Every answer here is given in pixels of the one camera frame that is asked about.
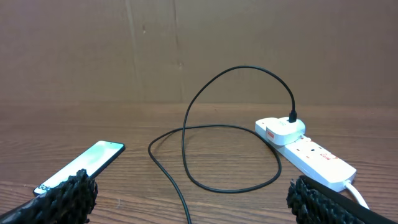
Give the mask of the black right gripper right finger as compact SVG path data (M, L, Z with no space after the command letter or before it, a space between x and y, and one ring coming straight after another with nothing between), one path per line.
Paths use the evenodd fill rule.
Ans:
M305 175L290 181L286 201L298 224L397 224Z

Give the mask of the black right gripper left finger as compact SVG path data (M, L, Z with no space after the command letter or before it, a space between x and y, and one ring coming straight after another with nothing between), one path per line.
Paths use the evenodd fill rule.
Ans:
M1 224L85 224L98 195L98 184L85 169L56 187L1 215Z

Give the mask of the blue Galaxy S24+ smartphone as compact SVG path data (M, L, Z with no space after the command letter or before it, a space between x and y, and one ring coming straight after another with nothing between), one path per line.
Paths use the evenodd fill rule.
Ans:
M123 143L100 140L69 162L53 176L38 185L33 190L33 194L38 196L46 193L58 186L61 182L66 181L71 175L76 175L81 169L86 170L88 177L94 179L109 166L125 148Z

